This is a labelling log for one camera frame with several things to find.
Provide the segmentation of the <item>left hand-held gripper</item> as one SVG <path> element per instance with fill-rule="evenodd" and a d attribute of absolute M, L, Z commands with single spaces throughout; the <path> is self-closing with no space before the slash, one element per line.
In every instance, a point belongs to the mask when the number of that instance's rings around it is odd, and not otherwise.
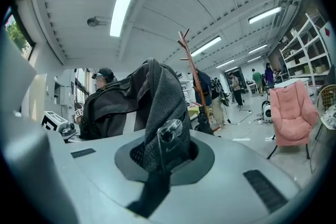
<path fill-rule="evenodd" d="M 78 139 L 75 124 L 62 118 L 53 111 L 44 112 L 41 125 L 47 130 L 59 133 L 65 142 L 73 142 Z"/>

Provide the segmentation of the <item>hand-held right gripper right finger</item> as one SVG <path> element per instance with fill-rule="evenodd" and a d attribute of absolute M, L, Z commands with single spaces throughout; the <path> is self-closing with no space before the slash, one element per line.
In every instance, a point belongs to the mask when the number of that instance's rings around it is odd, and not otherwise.
<path fill-rule="evenodd" d="M 262 223 L 287 205 L 299 185 L 248 146 L 191 131 L 212 148 L 212 169 L 197 183 L 173 186 L 152 223 Z"/>

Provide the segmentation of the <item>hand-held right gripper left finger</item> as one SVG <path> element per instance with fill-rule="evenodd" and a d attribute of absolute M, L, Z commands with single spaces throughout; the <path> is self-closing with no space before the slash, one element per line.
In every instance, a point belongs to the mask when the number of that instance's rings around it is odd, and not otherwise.
<path fill-rule="evenodd" d="M 2 152 L 19 190 L 51 223 L 147 223 L 117 205 L 80 170 L 59 135 L 4 127 Z"/>

